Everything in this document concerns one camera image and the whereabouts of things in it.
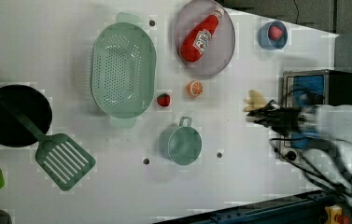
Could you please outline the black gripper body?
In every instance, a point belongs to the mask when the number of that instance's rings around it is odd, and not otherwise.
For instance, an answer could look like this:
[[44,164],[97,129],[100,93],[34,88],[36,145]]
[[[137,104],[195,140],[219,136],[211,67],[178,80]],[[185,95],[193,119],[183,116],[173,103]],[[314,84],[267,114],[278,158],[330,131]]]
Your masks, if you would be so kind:
[[271,100],[263,108],[255,109],[246,114],[248,121],[259,124],[272,131],[288,137],[292,133],[298,133],[298,116],[300,108],[283,107],[275,100]]

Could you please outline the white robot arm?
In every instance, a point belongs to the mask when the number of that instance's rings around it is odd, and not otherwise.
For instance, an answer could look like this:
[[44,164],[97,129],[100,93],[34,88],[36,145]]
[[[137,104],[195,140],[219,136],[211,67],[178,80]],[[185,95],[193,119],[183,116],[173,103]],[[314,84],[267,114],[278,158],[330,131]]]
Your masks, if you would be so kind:
[[288,137],[306,134],[331,142],[347,143],[341,158],[352,173],[352,105],[310,105],[283,107],[272,100],[267,105],[245,108],[247,120]]

